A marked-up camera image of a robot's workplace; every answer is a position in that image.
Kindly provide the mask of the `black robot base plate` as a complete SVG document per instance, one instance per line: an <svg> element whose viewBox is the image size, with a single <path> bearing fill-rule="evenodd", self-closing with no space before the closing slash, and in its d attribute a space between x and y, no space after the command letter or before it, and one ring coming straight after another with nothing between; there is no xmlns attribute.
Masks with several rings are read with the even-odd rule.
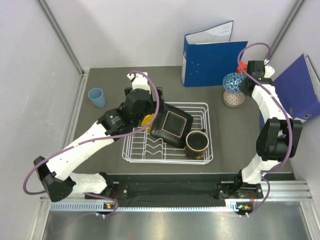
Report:
<svg viewBox="0 0 320 240"><path fill-rule="evenodd" d="M117 200L165 196L209 199L262 199L260 183L245 183L239 173L106 174L107 187L100 194Z"/></svg>

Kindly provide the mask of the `brown floral patterned bowl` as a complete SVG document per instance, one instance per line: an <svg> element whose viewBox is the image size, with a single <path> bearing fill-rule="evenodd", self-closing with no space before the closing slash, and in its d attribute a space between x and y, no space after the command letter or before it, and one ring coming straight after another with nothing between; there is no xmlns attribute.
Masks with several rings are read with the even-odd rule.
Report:
<svg viewBox="0 0 320 240"><path fill-rule="evenodd" d="M223 93L223 101L230 108L237 108L245 101L245 95L241 92L233 93L227 90Z"/></svg>

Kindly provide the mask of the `yellow plate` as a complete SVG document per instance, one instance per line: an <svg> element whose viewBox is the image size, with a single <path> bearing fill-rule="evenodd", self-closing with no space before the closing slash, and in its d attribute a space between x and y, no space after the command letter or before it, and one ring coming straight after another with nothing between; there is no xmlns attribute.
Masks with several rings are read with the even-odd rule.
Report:
<svg viewBox="0 0 320 240"><path fill-rule="evenodd" d="M147 124L149 124L149 122L153 119L154 115L155 115L154 113L149 114L149 115L146 115L146 116L143 118L140 126L143 128L143 127L145 127ZM146 131L147 133L150 133L152 126L153 126L153 124L151 123L151 124L145 129L145 131Z"/></svg>

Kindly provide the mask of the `blue patterned bowl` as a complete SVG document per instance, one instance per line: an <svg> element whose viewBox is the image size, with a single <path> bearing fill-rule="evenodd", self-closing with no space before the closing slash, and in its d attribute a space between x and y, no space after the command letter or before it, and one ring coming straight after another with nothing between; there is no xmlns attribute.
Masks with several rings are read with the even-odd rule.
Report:
<svg viewBox="0 0 320 240"><path fill-rule="evenodd" d="M232 72L227 74L223 80L222 85L226 91L230 93L240 93L239 85L245 80L245 76L243 74Z"/></svg>

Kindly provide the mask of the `white wire dish rack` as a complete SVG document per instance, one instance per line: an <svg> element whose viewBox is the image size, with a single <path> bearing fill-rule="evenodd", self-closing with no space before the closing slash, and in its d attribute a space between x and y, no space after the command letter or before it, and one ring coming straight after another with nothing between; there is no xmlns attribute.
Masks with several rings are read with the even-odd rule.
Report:
<svg viewBox="0 0 320 240"><path fill-rule="evenodd" d="M208 104L166 102L152 127L125 137L122 157L130 163L211 162L214 154Z"/></svg>

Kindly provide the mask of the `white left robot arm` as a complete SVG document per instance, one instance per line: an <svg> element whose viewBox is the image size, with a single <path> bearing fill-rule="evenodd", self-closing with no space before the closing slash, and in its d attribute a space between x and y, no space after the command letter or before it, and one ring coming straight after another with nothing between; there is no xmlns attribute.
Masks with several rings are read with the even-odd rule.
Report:
<svg viewBox="0 0 320 240"><path fill-rule="evenodd" d="M125 89L125 101L106 111L92 126L60 152L34 160L38 178L52 202L71 194L100 195L109 198L114 191L105 173L84 174L74 170L102 148L120 138L144 130L141 126L148 115L157 116L162 90L156 88L147 72L137 70L127 75L131 87Z"/></svg>

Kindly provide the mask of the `black square plate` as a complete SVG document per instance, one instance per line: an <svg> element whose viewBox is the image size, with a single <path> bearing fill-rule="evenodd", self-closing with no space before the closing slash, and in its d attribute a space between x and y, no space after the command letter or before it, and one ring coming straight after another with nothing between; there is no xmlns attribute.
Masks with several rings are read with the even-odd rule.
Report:
<svg viewBox="0 0 320 240"><path fill-rule="evenodd" d="M175 148L183 149L186 136L191 131L193 117L171 105L164 103L152 123L150 135L156 139L162 139Z"/></svg>

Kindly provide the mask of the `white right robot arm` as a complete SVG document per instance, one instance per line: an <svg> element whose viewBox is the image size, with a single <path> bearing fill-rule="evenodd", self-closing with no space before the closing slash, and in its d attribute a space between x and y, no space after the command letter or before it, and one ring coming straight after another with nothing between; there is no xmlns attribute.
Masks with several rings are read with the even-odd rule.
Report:
<svg viewBox="0 0 320 240"><path fill-rule="evenodd" d="M288 151L289 158L295 156L303 130L300 120L292 119L286 111L282 111L273 81L266 76L264 62L251 60L246 71L250 76L242 81L239 89L257 103L263 127L256 140L254 158L235 178L233 192L239 198L255 191L262 177L287 159Z"/></svg>

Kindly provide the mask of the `light blue cup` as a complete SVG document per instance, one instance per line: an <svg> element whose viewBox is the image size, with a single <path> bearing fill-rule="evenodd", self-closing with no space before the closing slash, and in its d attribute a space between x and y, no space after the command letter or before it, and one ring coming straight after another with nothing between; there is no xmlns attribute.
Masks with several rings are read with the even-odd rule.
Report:
<svg viewBox="0 0 320 240"><path fill-rule="evenodd" d="M101 88L93 88L88 92L88 98L97 108L104 108L106 106L106 98Z"/></svg>

